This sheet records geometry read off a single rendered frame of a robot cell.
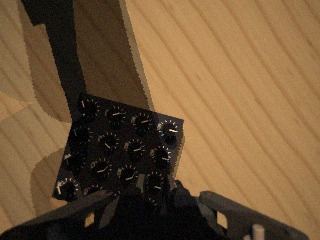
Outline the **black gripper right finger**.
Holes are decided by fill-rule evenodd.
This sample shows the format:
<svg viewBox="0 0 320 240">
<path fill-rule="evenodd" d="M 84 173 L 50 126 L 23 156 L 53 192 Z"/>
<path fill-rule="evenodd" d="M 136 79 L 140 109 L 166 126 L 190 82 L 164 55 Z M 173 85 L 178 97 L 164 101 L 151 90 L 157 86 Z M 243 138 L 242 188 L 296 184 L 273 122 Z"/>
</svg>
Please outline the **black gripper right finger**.
<svg viewBox="0 0 320 240">
<path fill-rule="evenodd" d="M 302 231 L 212 191 L 192 196 L 173 175 L 165 175 L 167 214 L 175 214 L 176 226 L 211 232 L 232 240 L 310 240 Z M 227 220 L 227 229 L 217 223 L 217 211 Z"/>
</svg>

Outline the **black knob box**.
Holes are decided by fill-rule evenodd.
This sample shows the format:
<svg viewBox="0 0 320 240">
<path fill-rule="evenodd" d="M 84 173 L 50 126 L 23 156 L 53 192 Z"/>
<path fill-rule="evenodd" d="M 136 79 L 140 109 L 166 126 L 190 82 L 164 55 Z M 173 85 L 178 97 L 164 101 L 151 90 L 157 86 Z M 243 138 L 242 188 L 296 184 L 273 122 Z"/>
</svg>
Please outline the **black knob box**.
<svg viewBox="0 0 320 240">
<path fill-rule="evenodd" d="M 147 174 L 144 214 L 159 216 L 183 123 L 80 92 L 52 198 L 73 202 L 102 189 L 121 195 Z"/>
</svg>

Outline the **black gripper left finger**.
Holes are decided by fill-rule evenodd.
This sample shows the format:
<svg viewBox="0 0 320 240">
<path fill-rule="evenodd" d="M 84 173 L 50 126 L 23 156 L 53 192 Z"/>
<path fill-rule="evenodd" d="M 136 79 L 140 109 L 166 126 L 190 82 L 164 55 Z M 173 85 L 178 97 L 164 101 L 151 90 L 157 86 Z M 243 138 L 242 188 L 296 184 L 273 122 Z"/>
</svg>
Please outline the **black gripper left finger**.
<svg viewBox="0 0 320 240">
<path fill-rule="evenodd" d="M 107 189 L 96 191 L 4 231 L 0 240 L 82 240 L 108 224 L 107 235 L 140 227 L 146 185 L 147 174 L 139 174 L 121 195 L 113 196 Z M 85 227 L 93 211 L 94 222 Z"/>
</svg>

